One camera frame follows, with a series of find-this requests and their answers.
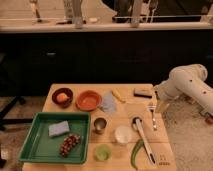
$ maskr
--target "orange bowl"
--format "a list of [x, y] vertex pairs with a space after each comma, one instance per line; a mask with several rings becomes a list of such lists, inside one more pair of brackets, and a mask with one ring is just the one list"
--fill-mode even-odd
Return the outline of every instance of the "orange bowl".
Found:
[[69, 88], [59, 88], [52, 95], [52, 101], [62, 108], [68, 107], [72, 103], [72, 100], [73, 92]]
[[102, 101], [102, 97], [95, 91], [87, 90], [82, 92], [76, 99], [76, 106], [82, 111], [96, 109]]

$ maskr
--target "green chili pepper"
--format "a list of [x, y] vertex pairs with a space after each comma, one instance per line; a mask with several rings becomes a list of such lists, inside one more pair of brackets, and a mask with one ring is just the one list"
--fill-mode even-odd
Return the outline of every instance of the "green chili pepper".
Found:
[[144, 142], [142, 139], [139, 139], [137, 141], [137, 143], [135, 144], [133, 150], [132, 150], [132, 154], [131, 154], [131, 165], [132, 167], [134, 167], [136, 170], [138, 169], [138, 167], [136, 166], [135, 164], [135, 158], [136, 158], [136, 155], [138, 153], [138, 151], [140, 150], [140, 148], [144, 146]]

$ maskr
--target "grapes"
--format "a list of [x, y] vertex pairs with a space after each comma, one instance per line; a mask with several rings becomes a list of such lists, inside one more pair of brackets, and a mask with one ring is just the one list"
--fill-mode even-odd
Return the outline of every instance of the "grapes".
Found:
[[69, 134], [68, 137], [64, 138], [63, 143], [60, 146], [60, 155], [67, 157], [69, 152], [80, 143], [81, 137], [77, 134]]

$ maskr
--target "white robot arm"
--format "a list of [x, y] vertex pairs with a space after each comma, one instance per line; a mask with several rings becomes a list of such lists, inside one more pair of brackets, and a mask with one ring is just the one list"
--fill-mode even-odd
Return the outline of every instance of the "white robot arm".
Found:
[[169, 79], [156, 87], [160, 100], [172, 100], [185, 93], [213, 115], [213, 90], [204, 81], [207, 69], [200, 64], [179, 66], [172, 69]]

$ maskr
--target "white cup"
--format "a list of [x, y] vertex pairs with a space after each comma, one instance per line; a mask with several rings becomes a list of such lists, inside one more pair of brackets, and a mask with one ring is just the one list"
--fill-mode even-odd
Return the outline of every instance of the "white cup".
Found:
[[115, 129], [115, 139], [118, 144], [126, 145], [132, 140], [132, 130], [128, 126], [119, 126]]

